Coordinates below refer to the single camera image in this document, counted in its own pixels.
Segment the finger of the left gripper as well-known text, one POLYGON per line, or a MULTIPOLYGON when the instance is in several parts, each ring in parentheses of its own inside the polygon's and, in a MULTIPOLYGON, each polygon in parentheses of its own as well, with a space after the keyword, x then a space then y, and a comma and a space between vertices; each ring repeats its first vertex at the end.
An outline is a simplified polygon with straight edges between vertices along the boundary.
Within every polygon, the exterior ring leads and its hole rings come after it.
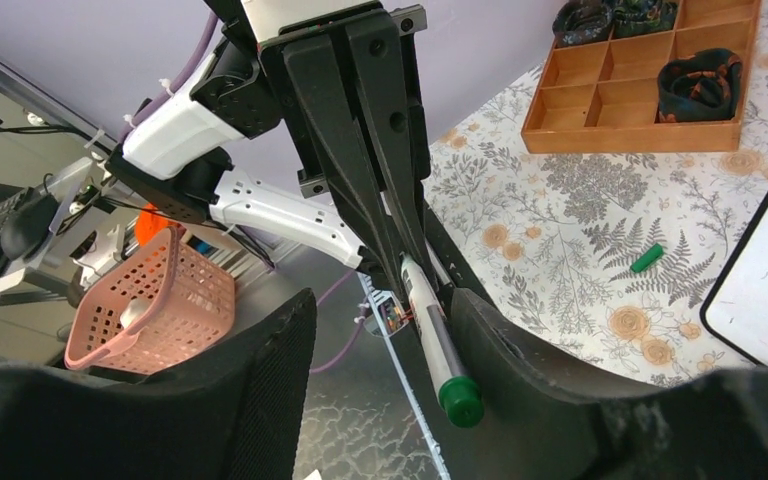
MULTIPOLYGON (((411 108, 411 38, 400 35, 406 92, 411 108)), ((400 299, 382 267, 375 226, 384 214, 372 199, 384 191, 373 171, 372 152, 354 88, 356 80, 346 33, 295 33, 281 38, 281 101, 284 119, 305 168, 316 167, 324 177, 342 221, 355 233, 359 268, 376 287, 400 299)))
POLYGON ((364 131, 372 152, 370 163, 384 184, 372 194, 384 214, 375 226, 388 281, 397 292, 404 290, 402 262, 416 261, 428 274, 422 188, 414 166, 411 108, 406 92, 399 30, 384 9, 370 10, 345 28, 356 80, 354 88, 363 115, 364 131))

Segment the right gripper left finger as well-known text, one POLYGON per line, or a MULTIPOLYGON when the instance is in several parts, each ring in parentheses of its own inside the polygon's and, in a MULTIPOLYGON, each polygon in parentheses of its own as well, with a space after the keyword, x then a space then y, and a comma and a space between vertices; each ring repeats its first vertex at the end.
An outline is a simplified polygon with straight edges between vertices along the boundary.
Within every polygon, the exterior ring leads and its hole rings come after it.
POLYGON ((316 335, 303 289, 144 381, 0 368, 0 479, 289 479, 316 335))

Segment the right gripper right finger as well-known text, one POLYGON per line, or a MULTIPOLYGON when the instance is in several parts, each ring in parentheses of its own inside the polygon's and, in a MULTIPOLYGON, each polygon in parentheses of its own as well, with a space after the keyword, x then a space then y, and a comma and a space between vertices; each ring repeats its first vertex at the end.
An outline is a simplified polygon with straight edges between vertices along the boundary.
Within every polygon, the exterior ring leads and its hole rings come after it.
POLYGON ((768 368, 660 388, 565 352, 462 288, 449 324, 485 405, 481 479, 768 479, 768 368))

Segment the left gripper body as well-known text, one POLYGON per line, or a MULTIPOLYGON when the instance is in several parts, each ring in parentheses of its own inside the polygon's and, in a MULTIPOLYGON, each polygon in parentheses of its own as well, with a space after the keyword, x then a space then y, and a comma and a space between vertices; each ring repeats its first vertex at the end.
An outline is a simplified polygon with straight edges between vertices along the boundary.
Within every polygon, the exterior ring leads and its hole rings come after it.
POLYGON ((306 197, 419 199, 430 154, 414 36, 419 4, 210 1, 223 35, 254 53, 302 163, 306 197))

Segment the green marker cap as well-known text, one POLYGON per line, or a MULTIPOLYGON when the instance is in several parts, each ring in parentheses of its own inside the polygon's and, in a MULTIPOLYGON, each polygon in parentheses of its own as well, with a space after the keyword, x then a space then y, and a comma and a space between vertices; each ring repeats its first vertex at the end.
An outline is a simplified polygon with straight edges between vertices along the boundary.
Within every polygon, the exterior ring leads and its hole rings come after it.
POLYGON ((664 255, 664 249, 660 244, 653 244, 637 260, 635 260, 630 270, 633 273, 641 273, 650 268, 664 255))

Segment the green whiteboard marker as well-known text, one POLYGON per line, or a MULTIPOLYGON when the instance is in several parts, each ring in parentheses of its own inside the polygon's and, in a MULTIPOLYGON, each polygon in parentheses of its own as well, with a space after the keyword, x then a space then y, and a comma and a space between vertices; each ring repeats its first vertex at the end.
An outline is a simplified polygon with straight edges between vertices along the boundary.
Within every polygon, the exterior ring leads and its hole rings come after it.
POLYGON ((402 259, 401 279, 437 403, 451 424, 473 428, 484 416, 481 391, 458 356, 436 293, 422 267, 409 256, 402 259))

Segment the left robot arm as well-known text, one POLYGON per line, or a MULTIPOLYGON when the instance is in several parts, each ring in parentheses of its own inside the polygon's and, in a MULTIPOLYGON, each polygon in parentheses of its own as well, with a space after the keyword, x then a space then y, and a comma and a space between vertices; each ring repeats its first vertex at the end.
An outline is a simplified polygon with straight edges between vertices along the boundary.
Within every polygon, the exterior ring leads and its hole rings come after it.
POLYGON ((179 222, 304 244, 406 299, 433 281, 420 5, 212 1, 220 31, 141 107, 107 168, 179 222))

